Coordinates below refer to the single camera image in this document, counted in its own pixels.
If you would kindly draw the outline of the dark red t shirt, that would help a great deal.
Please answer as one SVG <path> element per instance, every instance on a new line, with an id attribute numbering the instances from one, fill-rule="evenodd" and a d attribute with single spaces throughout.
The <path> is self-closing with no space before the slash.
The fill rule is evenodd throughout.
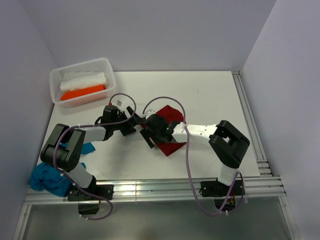
<path id="1" fill-rule="evenodd" d="M 174 127 L 184 120 L 183 114 L 179 110 L 169 105 L 166 105 L 160 110 L 158 110 L 156 114 L 160 117 L 164 117 L 165 121 L 168 123 L 169 133 L 173 133 Z M 164 155 L 168 157 L 171 154 L 175 153 L 180 148 L 182 148 L 185 144 L 186 144 L 185 142 L 182 142 L 182 143 L 161 142 L 161 143 L 157 143 L 156 145 L 164 153 Z"/>

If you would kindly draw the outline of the white plastic basket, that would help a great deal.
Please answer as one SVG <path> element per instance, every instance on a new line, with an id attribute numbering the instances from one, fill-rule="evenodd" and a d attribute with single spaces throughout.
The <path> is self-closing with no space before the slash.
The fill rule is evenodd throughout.
<path id="1" fill-rule="evenodd" d="M 71 108 L 111 97 L 117 91 L 116 77 L 107 58 L 98 58 L 52 70 L 51 100 Z"/>

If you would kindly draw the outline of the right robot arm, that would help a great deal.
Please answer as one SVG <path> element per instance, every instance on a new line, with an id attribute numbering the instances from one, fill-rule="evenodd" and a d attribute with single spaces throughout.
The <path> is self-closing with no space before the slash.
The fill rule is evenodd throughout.
<path id="1" fill-rule="evenodd" d="M 182 121 L 168 123 L 155 112 L 145 113 L 142 117 L 144 129 L 141 135 L 150 148 L 154 144 L 197 143 L 209 145 L 222 167 L 216 183 L 217 191 L 229 194 L 234 188 L 234 177 L 250 146 L 250 140 L 227 120 L 218 124 L 194 125 Z"/>

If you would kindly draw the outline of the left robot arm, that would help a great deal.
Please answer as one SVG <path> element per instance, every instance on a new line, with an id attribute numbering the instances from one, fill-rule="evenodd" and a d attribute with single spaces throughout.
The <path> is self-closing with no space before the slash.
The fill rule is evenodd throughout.
<path id="1" fill-rule="evenodd" d="M 40 160 L 66 176 L 78 192 L 78 201 L 110 200 L 109 193 L 97 185 L 96 178 L 80 163 L 84 144 L 110 139 L 115 131 L 125 137 L 136 132 L 135 127 L 145 121 L 128 106 L 129 115 L 119 107 L 109 104 L 94 124 L 68 126 L 58 123 L 40 152 Z"/>

